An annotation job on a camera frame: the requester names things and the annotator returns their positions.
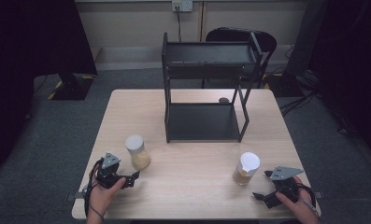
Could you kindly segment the dark stand with base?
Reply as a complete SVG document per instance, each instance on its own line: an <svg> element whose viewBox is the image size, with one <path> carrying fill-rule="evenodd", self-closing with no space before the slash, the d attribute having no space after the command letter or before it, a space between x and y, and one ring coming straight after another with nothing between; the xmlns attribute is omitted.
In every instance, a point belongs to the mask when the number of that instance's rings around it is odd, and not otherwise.
<svg viewBox="0 0 371 224"><path fill-rule="evenodd" d="M298 78L303 78L321 29L328 0L307 0L293 52L280 76L269 76L266 84L275 97L303 97Z"/></svg>

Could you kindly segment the person's left hand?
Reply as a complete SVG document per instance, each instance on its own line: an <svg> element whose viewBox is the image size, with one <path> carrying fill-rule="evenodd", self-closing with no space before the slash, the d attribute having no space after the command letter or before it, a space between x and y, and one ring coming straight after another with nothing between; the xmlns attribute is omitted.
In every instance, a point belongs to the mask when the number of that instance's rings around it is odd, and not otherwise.
<svg viewBox="0 0 371 224"><path fill-rule="evenodd" d="M111 204L116 192L121 189L125 180L125 178L121 178L110 189L96 185L91 192L87 217L104 218L107 208Z"/></svg>

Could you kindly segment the glass jar with yellow powder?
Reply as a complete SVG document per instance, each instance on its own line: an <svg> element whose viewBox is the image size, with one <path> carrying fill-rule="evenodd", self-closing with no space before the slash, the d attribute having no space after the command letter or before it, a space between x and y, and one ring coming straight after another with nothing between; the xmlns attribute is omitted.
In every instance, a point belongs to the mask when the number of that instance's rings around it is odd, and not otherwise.
<svg viewBox="0 0 371 224"><path fill-rule="evenodd" d="M134 168L138 171L145 169L150 164L150 155L145 150L144 139L139 134L129 136L125 146L130 153Z"/></svg>

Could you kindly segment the dark curtain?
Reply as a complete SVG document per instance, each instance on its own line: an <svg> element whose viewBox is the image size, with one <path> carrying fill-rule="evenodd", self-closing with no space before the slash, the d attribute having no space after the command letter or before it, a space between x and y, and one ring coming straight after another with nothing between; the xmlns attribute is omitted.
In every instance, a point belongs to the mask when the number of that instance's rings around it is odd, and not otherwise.
<svg viewBox="0 0 371 224"><path fill-rule="evenodd" d="M310 65L371 149L371 0L327 0Z"/></svg>
<svg viewBox="0 0 371 224"><path fill-rule="evenodd" d="M17 142L34 79L96 73L75 0L0 0L0 165Z"/></svg>

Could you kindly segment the person's right hand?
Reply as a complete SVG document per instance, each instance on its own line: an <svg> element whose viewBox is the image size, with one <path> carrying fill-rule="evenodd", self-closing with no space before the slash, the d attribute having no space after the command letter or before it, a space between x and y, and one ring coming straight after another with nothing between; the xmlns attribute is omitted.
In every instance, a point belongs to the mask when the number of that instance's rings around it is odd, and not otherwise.
<svg viewBox="0 0 371 224"><path fill-rule="evenodd" d="M286 205L302 224L321 224L318 214L311 209L312 198L306 189L298 189L298 201L294 203L281 192L276 193L277 198Z"/></svg>

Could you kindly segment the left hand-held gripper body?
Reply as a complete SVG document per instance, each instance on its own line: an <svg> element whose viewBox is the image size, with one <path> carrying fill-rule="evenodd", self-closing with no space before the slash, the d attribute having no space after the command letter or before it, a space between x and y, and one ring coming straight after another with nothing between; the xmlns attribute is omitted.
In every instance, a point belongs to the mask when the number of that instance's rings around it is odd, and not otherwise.
<svg viewBox="0 0 371 224"><path fill-rule="evenodd" d="M117 174L120 162L121 159L110 152L107 152L105 157L97 162L96 180L102 187L110 189L121 179L121 176Z"/></svg>

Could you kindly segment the glass jar with brown powder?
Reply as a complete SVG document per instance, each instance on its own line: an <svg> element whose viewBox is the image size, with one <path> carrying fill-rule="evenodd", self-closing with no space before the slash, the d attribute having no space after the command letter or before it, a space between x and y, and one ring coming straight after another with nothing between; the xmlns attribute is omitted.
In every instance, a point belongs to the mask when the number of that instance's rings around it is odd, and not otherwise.
<svg viewBox="0 0 371 224"><path fill-rule="evenodd" d="M233 172L234 181L240 185L248 185L261 165L260 158L252 152L244 152L238 159Z"/></svg>

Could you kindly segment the grey table clamp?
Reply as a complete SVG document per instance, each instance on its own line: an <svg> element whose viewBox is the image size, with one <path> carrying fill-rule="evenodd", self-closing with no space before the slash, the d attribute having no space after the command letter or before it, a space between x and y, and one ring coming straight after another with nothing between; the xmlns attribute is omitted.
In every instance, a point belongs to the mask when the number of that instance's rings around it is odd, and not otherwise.
<svg viewBox="0 0 371 224"><path fill-rule="evenodd" d="M83 191L78 191L78 192L75 192L73 194L68 194L65 197L65 200L67 202L70 202L70 203L74 203L76 200L86 201L87 200L87 194Z"/></svg>

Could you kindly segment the black chair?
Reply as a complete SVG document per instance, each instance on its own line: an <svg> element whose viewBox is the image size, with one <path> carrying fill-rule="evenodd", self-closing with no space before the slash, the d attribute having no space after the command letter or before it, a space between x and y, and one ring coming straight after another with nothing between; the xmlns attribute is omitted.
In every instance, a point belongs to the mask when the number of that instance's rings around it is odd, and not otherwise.
<svg viewBox="0 0 371 224"><path fill-rule="evenodd" d="M261 65L260 74L256 78L257 87L260 88L269 60L278 45L277 40L271 34L257 30L220 27L208 32L206 41L248 41L250 39L251 33L254 33L259 43L260 49L264 54L264 61Z"/></svg>

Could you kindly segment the white wall socket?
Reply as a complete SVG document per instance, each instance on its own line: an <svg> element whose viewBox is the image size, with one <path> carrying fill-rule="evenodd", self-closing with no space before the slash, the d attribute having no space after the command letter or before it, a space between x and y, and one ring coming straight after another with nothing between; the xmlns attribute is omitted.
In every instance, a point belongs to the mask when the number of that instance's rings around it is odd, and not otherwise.
<svg viewBox="0 0 371 224"><path fill-rule="evenodd" d="M174 12L192 12L193 0L172 0L171 6Z"/></svg>

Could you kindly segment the black stand base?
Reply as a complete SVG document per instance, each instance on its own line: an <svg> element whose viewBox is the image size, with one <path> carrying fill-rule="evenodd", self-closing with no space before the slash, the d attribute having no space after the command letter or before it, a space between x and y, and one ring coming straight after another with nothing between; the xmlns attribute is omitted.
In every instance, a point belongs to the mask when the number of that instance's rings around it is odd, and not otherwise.
<svg viewBox="0 0 371 224"><path fill-rule="evenodd" d="M48 97L49 100L83 101L93 84L94 76L76 76L72 73L61 73L61 79Z"/></svg>

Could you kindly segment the black metal shelf rack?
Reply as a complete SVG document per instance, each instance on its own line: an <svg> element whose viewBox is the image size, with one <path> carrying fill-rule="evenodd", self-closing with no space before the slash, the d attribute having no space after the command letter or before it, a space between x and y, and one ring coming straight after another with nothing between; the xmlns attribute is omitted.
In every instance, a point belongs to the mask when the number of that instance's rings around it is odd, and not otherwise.
<svg viewBox="0 0 371 224"><path fill-rule="evenodd" d="M241 88L241 79L260 72L263 58L254 34L248 41L170 42L162 45L164 126L166 141L238 141L248 128L247 101L252 85ZM171 82L187 79L221 79L235 82L230 104L174 102Z"/></svg>

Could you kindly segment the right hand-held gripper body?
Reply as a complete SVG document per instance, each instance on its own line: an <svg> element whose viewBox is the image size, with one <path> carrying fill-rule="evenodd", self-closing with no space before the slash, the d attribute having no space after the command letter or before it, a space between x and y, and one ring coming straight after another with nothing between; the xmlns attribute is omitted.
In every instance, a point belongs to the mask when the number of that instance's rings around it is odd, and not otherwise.
<svg viewBox="0 0 371 224"><path fill-rule="evenodd" d="M303 170L299 168L277 166L273 170L270 179L277 191L284 194L293 203L296 203L298 201L298 185L293 177L302 173Z"/></svg>

